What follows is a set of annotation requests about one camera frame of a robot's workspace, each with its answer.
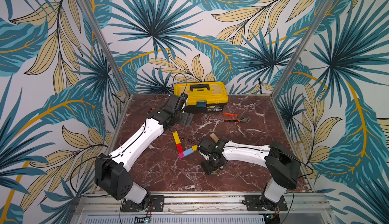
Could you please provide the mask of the magenta small cube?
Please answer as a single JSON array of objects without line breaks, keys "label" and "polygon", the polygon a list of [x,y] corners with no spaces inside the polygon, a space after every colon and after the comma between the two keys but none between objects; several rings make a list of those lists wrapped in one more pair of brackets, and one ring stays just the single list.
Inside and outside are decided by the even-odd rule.
[{"label": "magenta small cube", "polygon": [[183,154],[183,152],[179,153],[178,156],[179,156],[180,159],[182,159],[182,158],[185,157],[184,154]]}]

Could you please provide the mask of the light blue block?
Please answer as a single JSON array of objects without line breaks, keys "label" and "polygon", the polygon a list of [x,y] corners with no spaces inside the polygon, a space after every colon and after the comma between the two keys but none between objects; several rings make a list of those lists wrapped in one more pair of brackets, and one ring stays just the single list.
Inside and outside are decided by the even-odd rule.
[{"label": "light blue block", "polygon": [[183,155],[184,155],[184,157],[186,157],[186,156],[192,154],[193,152],[194,152],[193,148],[189,148],[189,149],[183,151]]}]

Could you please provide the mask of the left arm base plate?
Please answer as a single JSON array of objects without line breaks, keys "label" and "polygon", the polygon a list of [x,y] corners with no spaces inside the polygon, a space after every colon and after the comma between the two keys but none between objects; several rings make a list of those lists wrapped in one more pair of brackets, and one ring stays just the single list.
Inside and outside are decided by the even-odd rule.
[{"label": "left arm base plate", "polygon": [[163,195],[151,195],[146,196],[146,198],[141,203],[135,203],[131,200],[124,199],[121,206],[122,212],[162,212],[165,203],[165,196]]}]

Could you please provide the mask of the natural wood block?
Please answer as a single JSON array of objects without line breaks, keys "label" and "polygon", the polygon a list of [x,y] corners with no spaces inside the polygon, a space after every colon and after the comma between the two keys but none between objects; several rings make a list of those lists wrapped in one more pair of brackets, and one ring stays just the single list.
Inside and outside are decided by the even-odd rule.
[{"label": "natural wood block", "polygon": [[213,141],[214,143],[218,143],[219,138],[216,136],[216,134],[212,133],[212,134],[210,134],[209,137],[212,139],[212,141]]}]

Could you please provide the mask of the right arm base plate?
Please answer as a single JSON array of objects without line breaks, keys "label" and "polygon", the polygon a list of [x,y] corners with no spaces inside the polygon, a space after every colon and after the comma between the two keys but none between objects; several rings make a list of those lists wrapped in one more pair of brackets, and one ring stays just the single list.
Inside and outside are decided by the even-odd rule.
[{"label": "right arm base plate", "polygon": [[288,210],[284,196],[281,196],[280,200],[274,203],[262,195],[245,195],[242,203],[246,206],[247,211],[278,212]]}]

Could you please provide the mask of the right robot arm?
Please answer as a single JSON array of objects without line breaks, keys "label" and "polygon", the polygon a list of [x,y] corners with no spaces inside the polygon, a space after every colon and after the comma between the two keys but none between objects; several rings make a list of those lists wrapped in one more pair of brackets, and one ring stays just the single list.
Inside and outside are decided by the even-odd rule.
[{"label": "right robot arm", "polygon": [[283,144],[244,145],[232,141],[202,139],[198,151],[205,158],[201,163],[204,172],[222,169],[229,161],[242,161],[267,168],[271,175],[261,195],[264,203],[276,204],[287,190],[295,190],[299,178],[300,160]]}]

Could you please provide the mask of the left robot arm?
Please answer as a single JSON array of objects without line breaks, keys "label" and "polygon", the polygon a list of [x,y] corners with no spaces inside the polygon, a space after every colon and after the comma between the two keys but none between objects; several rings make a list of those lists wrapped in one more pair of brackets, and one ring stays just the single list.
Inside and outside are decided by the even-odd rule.
[{"label": "left robot arm", "polygon": [[187,94],[171,94],[163,107],[149,112],[143,125],[125,143],[108,155],[100,154],[95,160],[95,184],[116,200],[146,203],[148,191],[132,180],[129,171],[165,131],[176,124],[190,125],[193,115],[185,112],[187,102]]}]

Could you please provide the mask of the red block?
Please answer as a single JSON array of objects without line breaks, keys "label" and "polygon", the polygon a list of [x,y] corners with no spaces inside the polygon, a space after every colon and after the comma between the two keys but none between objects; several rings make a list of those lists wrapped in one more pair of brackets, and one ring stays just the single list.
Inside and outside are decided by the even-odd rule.
[{"label": "red block", "polygon": [[183,153],[183,148],[182,148],[181,143],[176,144],[176,149],[177,149],[177,152],[178,152],[179,154],[180,154],[180,153]]}]

